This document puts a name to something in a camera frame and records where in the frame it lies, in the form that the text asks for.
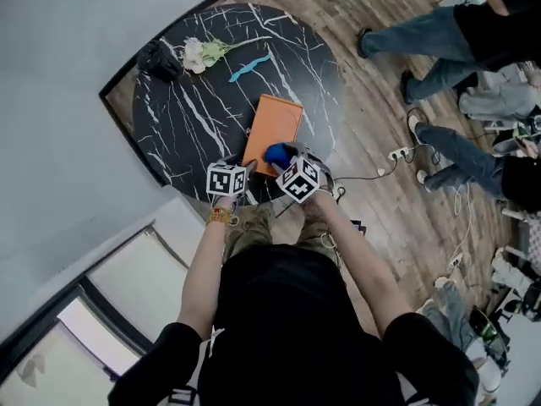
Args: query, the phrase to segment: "black shirt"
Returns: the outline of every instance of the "black shirt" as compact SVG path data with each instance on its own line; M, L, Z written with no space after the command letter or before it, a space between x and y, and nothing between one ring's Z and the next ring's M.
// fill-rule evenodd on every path
M541 160L507 156L501 175L504 196L522 209L541 211Z
M536 30L540 14L537 7L504 17L487 4L455 6L456 22L475 60L493 72L512 63L541 63L541 35Z
M397 318L383 341L358 323L339 270L287 245L255 247L222 269L212 355L198 392L207 405L406 404L396 372L435 404L473 405L478 375L467 357L417 314ZM194 371L199 336L167 326L128 370L110 404L156 404Z

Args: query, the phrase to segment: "black marble tabletop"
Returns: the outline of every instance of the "black marble tabletop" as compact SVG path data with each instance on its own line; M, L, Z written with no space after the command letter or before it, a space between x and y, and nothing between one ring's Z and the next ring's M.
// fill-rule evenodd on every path
M139 71L133 137L165 182L209 201L207 166L224 156L242 157L264 93L304 106L297 141L323 161L328 158L343 115L341 82L331 49L314 30L276 8L234 4L177 22L160 41L180 60L189 37L216 38L230 45L261 39L231 50L203 74L184 71L169 84ZM262 61L230 82L257 59ZM255 204L281 195L273 178L256 174L241 203Z

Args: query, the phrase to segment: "white flower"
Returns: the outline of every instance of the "white flower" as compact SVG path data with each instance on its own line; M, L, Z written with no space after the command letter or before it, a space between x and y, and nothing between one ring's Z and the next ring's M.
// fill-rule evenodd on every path
M237 45L227 45L219 39L210 42L201 42L196 37L189 37L184 41L186 45L184 46L184 51L181 53L183 66L185 69L193 71L194 74L201 74L205 72L205 69L214 66L218 60L223 58L231 50L262 39L272 38L270 36L259 36Z
M194 74L205 72L206 66L203 64L203 44L196 37L190 37L184 41L186 46L182 53L183 66L191 70Z

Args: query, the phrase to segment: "jeans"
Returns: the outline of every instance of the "jeans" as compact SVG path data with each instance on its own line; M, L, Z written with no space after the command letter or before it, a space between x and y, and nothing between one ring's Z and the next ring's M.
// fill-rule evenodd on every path
M460 185L474 182L496 199L505 199L501 187L504 158L482 151L453 129L418 123L415 132L423 143L431 145L453 162L453 165L425 179L427 189L436 191L445 186L458 189Z
M394 27L369 32L358 46L369 57L378 52L393 52L439 58L423 80L407 83L408 102L457 85L481 70L455 21L454 8L437 8Z
M446 283L437 291L437 294L445 303L447 317L443 315L435 302L423 307L423 315L432 322L441 335L466 353L467 348L478 338L478 335L466 318L464 304L455 283Z

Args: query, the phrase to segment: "blue object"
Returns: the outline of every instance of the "blue object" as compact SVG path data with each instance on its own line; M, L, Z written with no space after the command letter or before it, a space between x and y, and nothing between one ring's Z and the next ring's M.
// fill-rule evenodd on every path
M289 162L291 161L291 153L286 150L283 143L272 145L265 152L265 162L269 164L275 163L278 167L286 170L289 168Z
M240 76L242 74L247 74L248 72L254 70L254 68L260 64L260 63L263 63L263 62L266 62L267 60L269 60L271 58L271 55L268 54L266 55L265 57L263 58L256 58L252 63L249 63L247 64L246 66L242 67L240 70L238 70L235 74L233 74L231 76L231 78L229 79L229 82L230 83L235 83L237 82L237 80L240 78Z

